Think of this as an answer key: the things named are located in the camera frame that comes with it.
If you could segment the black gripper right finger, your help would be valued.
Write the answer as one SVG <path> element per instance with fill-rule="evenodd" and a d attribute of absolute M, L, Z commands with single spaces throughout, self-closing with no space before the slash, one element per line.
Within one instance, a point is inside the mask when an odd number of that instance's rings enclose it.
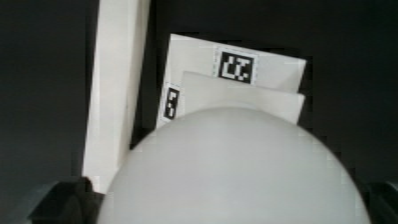
<path fill-rule="evenodd" d="M 372 224 L 398 224 L 398 182 L 365 185 L 365 201 Z"/>

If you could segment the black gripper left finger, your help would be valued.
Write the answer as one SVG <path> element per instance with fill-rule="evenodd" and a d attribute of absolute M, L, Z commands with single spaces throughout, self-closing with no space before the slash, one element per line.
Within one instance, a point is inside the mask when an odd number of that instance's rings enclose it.
<path fill-rule="evenodd" d="M 31 224 L 99 224 L 104 198 L 88 177 L 59 182 L 35 206 Z"/>

